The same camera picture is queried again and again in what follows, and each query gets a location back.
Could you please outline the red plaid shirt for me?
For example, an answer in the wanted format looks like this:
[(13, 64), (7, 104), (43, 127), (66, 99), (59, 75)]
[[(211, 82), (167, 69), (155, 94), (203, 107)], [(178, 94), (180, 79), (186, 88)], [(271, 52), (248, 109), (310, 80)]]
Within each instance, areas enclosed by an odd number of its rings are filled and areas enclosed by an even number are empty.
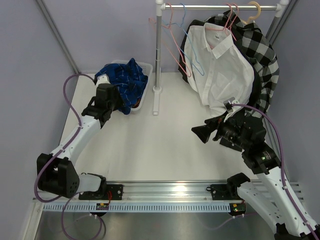
[(137, 101), (137, 103), (132, 107), (132, 109), (138, 108), (139, 105), (140, 105), (140, 103), (141, 103), (141, 99), (139, 99), (139, 100)]

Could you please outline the blue wire hanger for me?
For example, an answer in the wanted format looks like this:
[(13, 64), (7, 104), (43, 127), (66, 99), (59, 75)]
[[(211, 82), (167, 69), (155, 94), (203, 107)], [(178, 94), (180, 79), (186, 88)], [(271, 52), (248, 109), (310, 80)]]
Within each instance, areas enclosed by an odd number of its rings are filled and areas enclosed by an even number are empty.
[[(190, 63), (190, 66), (193, 67), (195, 70), (197, 70), (199, 72), (199, 74), (201, 76), (204, 76), (205, 75), (205, 71), (203, 69), (203, 66), (199, 63), (198, 59), (197, 59), (197, 54), (196, 54), (196, 51), (193, 47), (193, 43), (188, 35), (188, 33), (185, 31), (185, 29), (183, 28), (183, 25), (184, 25), (184, 21), (185, 21), (185, 17), (186, 17), (186, 13), (187, 13), (187, 10), (186, 10), (186, 6), (183, 4), (183, 3), (180, 3), (180, 5), (183, 6), (183, 10), (184, 10), (184, 14), (183, 14), (183, 17), (182, 17), (182, 22), (181, 24), (177, 23), (177, 22), (173, 22), (173, 15), (174, 15), (174, 10), (173, 10), (173, 6), (168, 2), (166, 3), (165, 5), (169, 5), (170, 6), (170, 10), (171, 10), (171, 15), (170, 15), (170, 21), (168, 24), (165, 24), (164, 21), (162, 21), (164, 24), (162, 24), (161, 26), (165, 29), (168, 29), (169, 32), (170, 32), (170, 35), (172, 37), (172, 40), (179, 52), (179, 55), (182, 59), (182, 62), (185, 64), (185, 68), (186, 70), (183, 70), (183, 72), (186, 74), (187, 77), (191, 77), (191, 75), (193, 74), (192, 71), (190, 70), (190, 68), (187, 66), (186, 62), (185, 62), (185, 58), (188, 59), (189, 63)], [(184, 36), (188, 39), (189, 41), (189, 45), (192, 49), (192, 52), (193, 52), (193, 55), (195, 57), (195, 62), (200, 66), (200, 70), (196, 67), (196, 65), (193, 63), (193, 61), (189, 58), (189, 56), (187, 54), (185, 54), (184, 50), (178, 46), (177, 44), (177, 41), (176, 41), (176, 38), (173, 34), (173, 30), (172, 30), (172, 25), (177, 25), (179, 28), (181, 28), (184, 32)]]

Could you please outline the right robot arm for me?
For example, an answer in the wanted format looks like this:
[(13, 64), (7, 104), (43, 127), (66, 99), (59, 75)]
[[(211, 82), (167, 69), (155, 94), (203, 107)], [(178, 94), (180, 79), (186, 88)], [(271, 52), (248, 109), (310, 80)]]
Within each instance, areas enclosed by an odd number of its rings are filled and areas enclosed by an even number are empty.
[(248, 203), (268, 224), (276, 240), (320, 238), (320, 225), (306, 212), (283, 173), (281, 160), (265, 142), (267, 131), (260, 118), (227, 118), (223, 114), (207, 119), (204, 125), (191, 130), (203, 143), (207, 143), (215, 132), (214, 141), (227, 141), (242, 151), (244, 163), (272, 199), (260, 193), (244, 173), (227, 179), (226, 193), (230, 198), (240, 198)]

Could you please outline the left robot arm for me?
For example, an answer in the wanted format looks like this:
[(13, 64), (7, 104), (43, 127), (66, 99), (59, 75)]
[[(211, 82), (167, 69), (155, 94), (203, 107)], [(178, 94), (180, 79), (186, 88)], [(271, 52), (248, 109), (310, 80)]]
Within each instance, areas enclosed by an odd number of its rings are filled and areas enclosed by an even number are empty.
[(75, 164), (89, 141), (103, 128), (112, 112), (123, 105), (116, 86), (101, 83), (96, 94), (82, 111), (79, 124), (51, 153), (42, 153), (36, 161), (36, 191), (45, 191), (59, 197), (72, 198), (77, 193), (90, 192), (97, 200), (103, 199), (108, 188), (103, 176), (78, 174)]

